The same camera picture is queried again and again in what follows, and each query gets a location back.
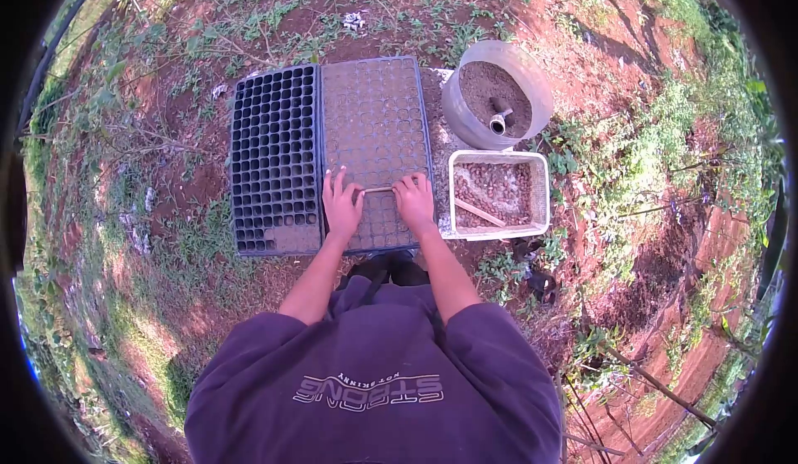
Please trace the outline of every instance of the plastic basin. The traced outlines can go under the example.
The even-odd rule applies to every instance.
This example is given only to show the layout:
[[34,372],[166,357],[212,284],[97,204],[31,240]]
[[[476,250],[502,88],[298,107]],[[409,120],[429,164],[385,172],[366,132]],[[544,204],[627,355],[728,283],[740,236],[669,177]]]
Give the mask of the plastic basin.
[[[532,123],[521,137],[497,135],[474,116],[463,100],[460,69],[468,63],[493,63],[510,74],[532,105]],[[552,117],[554,102],[546,77],[522,49],[498,40],[476,42],[463,53],[460,65],[443,88],[441,105],[446,123],[465,143],[476,149],[503,150],[537,135]]]

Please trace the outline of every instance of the wooden stick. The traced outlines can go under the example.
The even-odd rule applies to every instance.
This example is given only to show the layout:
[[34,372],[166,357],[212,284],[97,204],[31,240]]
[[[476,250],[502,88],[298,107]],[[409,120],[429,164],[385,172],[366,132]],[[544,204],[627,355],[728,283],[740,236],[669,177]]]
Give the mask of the wooden stick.
[[460,208],[470,211],[474,215],[484,218],[487,221],[490,221],[497,227],[506,227],[507,223],[505,221],[499,220],[498,218],[494,217],[490,213],[485,213],[483,210],[480,210],[474,205],[468,204],[467,202],[463,201],[462,199],[454,198],[454,206],[459,206]]
[[624,454],[624,452],[622,452],[620,450],[611,449],[611,448],[607,448],[607,447],[602,447],[600,445],[596,445],[593,442],[588,442],[586,439],[581,439],[578,436],[569,435],[568,433],[565,433],[565,438],[567,438],[569,440],[574,440],[575,442],[582,443],[583,445],[587,446],[588,448],[591,448],[593,450],[597,450],[598,452],[607,452],[608,454],[613,454],[613,455],[626,455],[626,454]]
[[629,440],[629,443],[632,444],[632,448],[640,455],[640,457],[643,457],[643,452],[640,449],[640,447],[638,447],[637,444],[634,443],[634,440],[632,439],[631,435],[629,433],[626,433],[626,430],[623,429],[621,423],[618,422],[618,420],[613,417],[612,412],[610,412],[610,405],[608,403],[604,404],[604,409],[606,409],[606,414],[610,418],[610,420],[612,420],[615,423],[615,427],[620,429],[621,433],[623,433],[623,436],[626,437],[626,439]]
[[[585,409],[585,405],[584,405],[584,403],[582,403],[582,399],[579,398],[579,393],[576,391],[576,388],[574,388],[574,385],[571,383],[571,380],[568,379],[568,376],[565,376],[565,382],[568,383],[568,386],[571,387],[571,391],[574,392],[574,398],[576,398],[576,401],[579,402],[579,406],[582,408],[582,411],[585,413],[585,417],[587,417],[588,422],[590,422],[591,426],[593,427],[593,431],[596,434],[596,439],[598,440],[598,443],[600,443],[601,446],[603,447],[604,446],[604,441],[601,439],[601,435],[599,434],[599,430],[596,429],[596,425],[593,423],[593,418],[591,418],[590,413],[587,411],[587,409]],[[598,456],[601,458],[602,461],[605,460],[604,456],[601,455],[601,452],[598,452]],[[609,455],[606,456],[606,461],[607,462],[612,462],[612,460],[610,459]]]
[[628,365],[629,367],[632,368],[632,370],[637,372],[639,375],[643,376],[646,381],[653,384],[653,386],[656,389],[658,389],[661,393],[663,393],[666,397],[678,403],[684,409],[690,412],[692,415],[696,416],[698,420],[703,422],[707,427],[714,428],[717,425],[715,419],[712,419],[707,414],[693,407],[693,404],[687,403],[684,399],[676,396],[676,394],[674,394],[673,391],[669,390],[664,384],[660,383],[657,379],[654,379],[654,377],[648,372],[646,372],[643,368],[638,367],[634,362],[621,355],[621,353],[618,350],[612,348],[606,342],[602,342],[600,346],[604,347],[607,353],[618,359],[621,363]]
[[557,370],[557,396],[559,397],[560,430],[563,431],[563,448],[560,449],[559,459],[563,464],[568,464],[568,440],[565,438],[568,422],[565,419],[565,392],[563,391],[563,371]]
[[363,192],[368,194],[369,192],[389,192],[393,190],[393,187],[374,187],[372,189],[363,189]]

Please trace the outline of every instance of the tree branch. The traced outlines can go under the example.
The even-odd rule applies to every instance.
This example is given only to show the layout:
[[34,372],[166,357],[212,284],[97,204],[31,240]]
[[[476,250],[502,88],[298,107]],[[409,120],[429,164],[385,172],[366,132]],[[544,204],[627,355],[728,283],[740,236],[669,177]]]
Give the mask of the tree branch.
[[632,448],[637,451],[637,453],[638,453],[638,455],[640,455],[640,457],[643,457],[643,452],[640,451],[640,447],[637,446],[637,444],[634,442],[634,440],[629,435],[629,433],[626,433],[626,430],[623,429],[623,426],[621,426],[621,424],[618,422],[618,420],[613,417],[612,412],[610,412],[610,405],[605,403],[604,404],[604,409],[606,410],[607,417],[609,417],[613,421],[613,423],[615,424],[615,427],[620,429],[621,433],[623,433],[623,436],[625,436],[626,439],[629,440],[629,443],[632,444]]
[[684,399],[676,396],[673,393],[673,391],[669,390],[664,384],[660,383],[651,374],[649,374],[648,372],[646,372],[642,368],[640,368],[637,365],[635,365],[631,360],[629,360],[626,357],[624,357],[623,355],[621,355],[621,353],[618,350],[612,348],[609,344],[606,343],[606,341],[602,341],[600,343],[600,345],[607,351],[607,353],[609,353],[610,355],[612,355],[613,357],[618,359],[620,362],[622,362],[622,363],[628,365],[629,367],[631,367],[632,370],[637,372],[639,375],[643,376],[645,378],[645,380],[647,380],[649,383],[653,384],[653,386],[656,389],[658,389],[661,393],[663,393],[666,397],[668,397],[669,399],[671,399],[674,402],[678,403],[679,405],[684,407],[688,412],[690,412],[692,415],[696,416],[698,418],[698,420],[700,420],[701,422],[703,422],[704,424],[706,424],[707,426],[709,426],[711,428],[714,428],[715,426],[717,426],[717,421],[715,421],[715,419],[712,419],[707,414],[701,412],[699,409],[696,409],[695,407],[693,407],[693,405],[691,403],[687,403]]
[[578,436],[573,436],[573,435],[571,435],[569,433],[565,433],[565,438],[567,438],[569,440],[574,440],[575,442],[582,443],[584,446],[586,446],[586,447],[588,447],[590,449],[597,450],[599,452],[599,455],[601,455],[601,452],[607,452],[608,454],[613,454],[613,455],[626,455],[621,450],[616,450],[616,449],[611,449],[611,448],[607,448],[607,447],[602,447],[600,445],[596,445],[593,442],[588,442],[586,439],[581,439]]

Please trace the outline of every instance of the seedling tray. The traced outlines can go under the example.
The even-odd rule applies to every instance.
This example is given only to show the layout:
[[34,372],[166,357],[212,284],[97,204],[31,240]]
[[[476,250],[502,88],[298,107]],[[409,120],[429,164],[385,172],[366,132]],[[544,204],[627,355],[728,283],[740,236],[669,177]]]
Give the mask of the seedling tray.
[[[414,171],[432,180],[418,63],[380,57],[321,67],[322,170],[346,166],[346,181],[386,187]],[[347,254],[418,247],[392,192],[365,196]]]
[[315,253],[321,247],[317,115],[317,64],[236,84],[230,175],[241,256]]

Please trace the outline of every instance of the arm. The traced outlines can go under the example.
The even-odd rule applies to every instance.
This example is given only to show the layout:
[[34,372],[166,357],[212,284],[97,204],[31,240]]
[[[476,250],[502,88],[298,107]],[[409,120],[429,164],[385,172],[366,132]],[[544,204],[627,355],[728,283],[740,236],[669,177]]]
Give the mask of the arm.
[[[313,324],[324,318],[330,293],[333,290],[335,272],[341,263],[346,246],[357,230],[363,215],[362,187],[350,183],[343,189],[346,167],[335,176],[335,185],[330,185],[332,173],[327,170],[324,177],[322,199],[324,212],[330,231],[324,240],[322,249],[314,257],[307,270],[294,284],[278,310],[280,313],[302,320],[305,324]],[[352,194],[360,189],[357,201],[352,203]]]
[[[418,180],[418,185],[414,183],[414,179]],[[476,294],[471,278],[446,246],[438,225],[433,220],[435,208],[432,183],[424,174],[414,173],[394,183],[394,195],[404,223],[421,243],[435,304],[446,324],[457,312],[482,300]]]

